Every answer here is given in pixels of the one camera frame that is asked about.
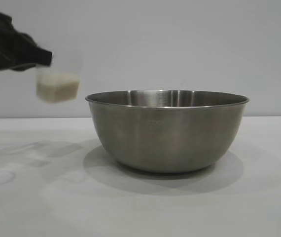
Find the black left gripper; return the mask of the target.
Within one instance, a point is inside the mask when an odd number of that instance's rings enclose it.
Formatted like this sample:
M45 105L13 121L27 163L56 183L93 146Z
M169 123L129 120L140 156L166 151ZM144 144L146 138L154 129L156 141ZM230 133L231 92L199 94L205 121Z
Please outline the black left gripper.
M37 65L50 67L52 64L52 51L36 47L32 63L23 53L26 45L35 46L36 43L26 33L17 31L12 25L12 17L0 12L0 71L13 70L26 71Z

